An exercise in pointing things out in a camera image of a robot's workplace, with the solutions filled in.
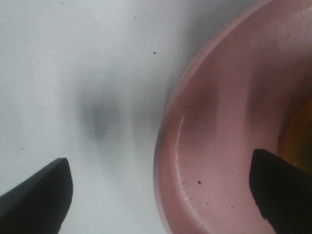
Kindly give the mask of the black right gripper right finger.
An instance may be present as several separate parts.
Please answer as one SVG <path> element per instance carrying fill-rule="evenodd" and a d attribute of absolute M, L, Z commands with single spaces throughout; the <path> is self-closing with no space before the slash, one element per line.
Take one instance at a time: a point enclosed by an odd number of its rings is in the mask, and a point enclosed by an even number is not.
<path fill-rule="evenodd" d="M 264 149 L 255 149 L 249 186 L 277 234 L 312 232 L 312 177 Z"/>

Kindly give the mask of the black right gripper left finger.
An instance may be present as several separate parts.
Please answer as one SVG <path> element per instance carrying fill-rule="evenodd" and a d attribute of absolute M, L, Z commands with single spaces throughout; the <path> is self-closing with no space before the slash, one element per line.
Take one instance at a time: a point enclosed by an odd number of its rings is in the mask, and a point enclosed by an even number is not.
<path fill-rule="evenodd" d="M 73 196 L 69 162 L 58 158 L 1 195 L 2 234 L 57 234 Z"/>

